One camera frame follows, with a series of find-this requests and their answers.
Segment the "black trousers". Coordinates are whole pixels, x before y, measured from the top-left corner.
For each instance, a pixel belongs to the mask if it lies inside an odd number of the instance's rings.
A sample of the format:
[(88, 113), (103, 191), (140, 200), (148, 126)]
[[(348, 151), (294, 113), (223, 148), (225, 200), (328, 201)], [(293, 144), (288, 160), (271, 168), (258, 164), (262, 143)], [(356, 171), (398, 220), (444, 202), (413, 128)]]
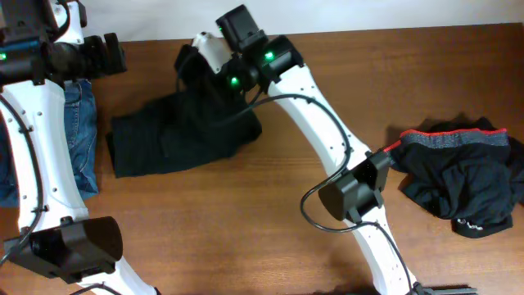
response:
[(233, 157), (262, 125), (246, 99), (224, 87), (196, 48), (182, 46), (177, 89), (111, 119), (106, 136), (118, 178), (168, 174)]

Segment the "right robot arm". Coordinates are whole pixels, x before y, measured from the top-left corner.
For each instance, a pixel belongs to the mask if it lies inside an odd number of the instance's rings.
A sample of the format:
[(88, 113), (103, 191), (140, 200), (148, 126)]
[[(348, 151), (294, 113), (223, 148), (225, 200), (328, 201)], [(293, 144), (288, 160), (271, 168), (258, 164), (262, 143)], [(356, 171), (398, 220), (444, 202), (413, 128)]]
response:
[(380, 294), (413, 294), (417, 280), (392, 237), (382, 191), (390, 167), (387, 155), (372, 152), (343, 123), (323, 96), (291, 40), (270, 39), (241, 5), (216, 25), (241, 69), (228, 78), (232, 88), (259, 85), (296, 123), (319, 157), (327, 178), (300, 200), (305, 220), (324, 232), (355, 236)]

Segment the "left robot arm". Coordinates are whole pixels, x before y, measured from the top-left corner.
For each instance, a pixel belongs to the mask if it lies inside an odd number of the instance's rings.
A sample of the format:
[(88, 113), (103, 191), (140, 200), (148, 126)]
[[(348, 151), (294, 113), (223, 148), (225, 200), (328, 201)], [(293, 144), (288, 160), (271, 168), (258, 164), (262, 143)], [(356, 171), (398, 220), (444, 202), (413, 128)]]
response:
[(153, 294), (123, 255), (116, 220), (91, 218), (66, 140), (66, 82), (125, 71), (113, 33), (84, 36), (78, 1), (1, 4), (1, 117), (19, 193), (19, 235), (4, 261), (97, 294)]

